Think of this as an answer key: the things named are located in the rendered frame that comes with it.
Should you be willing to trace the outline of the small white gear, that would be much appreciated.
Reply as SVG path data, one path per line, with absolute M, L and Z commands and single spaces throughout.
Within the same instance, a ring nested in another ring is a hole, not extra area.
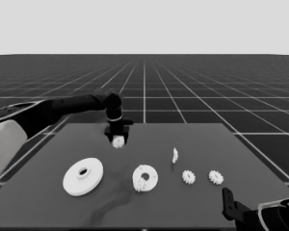
M 139 180 L 134 182 L 134 190 L 136 192 L 143 192 L 145 190 L 146 187 L 146 181 L 144 180 L 144 178 L 140 178 Z
M 188 185 L 193 185 L 196 181 L 196 176 L 190 170 L 184 170 L 182 172 L 182 180 Z
M 114 136 L 112 145 L 114 148 L 122 148 L 125 145 L 125 140 L 123 136 Z
M 223 176 L 216 170 L 211 170 L 208 174 L 208 177 L 215 185 L 221 185 L 223 183 Z

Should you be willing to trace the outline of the large thick white disc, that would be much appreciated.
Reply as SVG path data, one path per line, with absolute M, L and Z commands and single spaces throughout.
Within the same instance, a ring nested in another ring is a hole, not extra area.
M 71 196 L 81 196 L 94 190 L 104 173 L 97 158 L 86 158 L 73 164 L 65 173 L 64 190 Z

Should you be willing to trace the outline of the white round pinned carrier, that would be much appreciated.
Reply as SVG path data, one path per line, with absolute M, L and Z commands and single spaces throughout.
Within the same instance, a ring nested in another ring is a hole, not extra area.
M 140 178 L 144 178 L 146 181 L 146 187 L 143 192 L 146 193 L 152 191 L 157 183 L 158 183 L 158 173 L 156 169 L 149 165 L 139 165 L 132 174 L 132 182 L 134 186 L 134 182 L 139 180 Z

